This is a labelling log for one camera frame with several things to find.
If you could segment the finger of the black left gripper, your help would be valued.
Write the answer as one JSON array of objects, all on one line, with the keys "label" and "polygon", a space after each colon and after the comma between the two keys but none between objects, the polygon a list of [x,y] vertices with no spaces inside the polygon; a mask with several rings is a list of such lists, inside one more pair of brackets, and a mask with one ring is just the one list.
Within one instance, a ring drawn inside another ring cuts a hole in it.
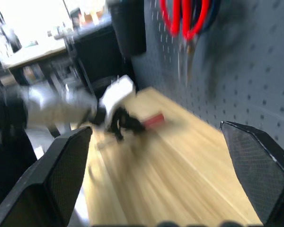
[{"label": "finger of the black left gripper", "polygon": [[121,130],[118,126],[113,127],[113,134],[114,134],[117,141],[122,141],[124,139],[124,137],[121,133]]},{"label": "finger of the black left gripper", "polygon": [[127,121],[127,129],[132,132],[144,132],[146,128],[142,122],[140,122],[137,118],[131,117]]}]

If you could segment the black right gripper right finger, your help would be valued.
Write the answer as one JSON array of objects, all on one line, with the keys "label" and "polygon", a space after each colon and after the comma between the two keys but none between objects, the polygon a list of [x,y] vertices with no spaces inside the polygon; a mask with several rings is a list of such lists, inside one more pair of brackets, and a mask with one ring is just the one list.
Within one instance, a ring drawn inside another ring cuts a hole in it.
[{"label": "black right gripper right finger", "polygon": [[246,196],[263,224],[284,224],[284,150],[266,132],[222,121],[231,161]]}]

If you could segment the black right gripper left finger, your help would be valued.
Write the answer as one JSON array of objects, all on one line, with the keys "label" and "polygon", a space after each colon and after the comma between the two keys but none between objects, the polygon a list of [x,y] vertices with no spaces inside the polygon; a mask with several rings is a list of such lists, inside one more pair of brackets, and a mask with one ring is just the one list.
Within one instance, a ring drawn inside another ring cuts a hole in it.
[{"label": "black right gripper left finger", "polygon": [[66,227],[80,192],[92,129],[57,137],[0,205],[0,227]]}]

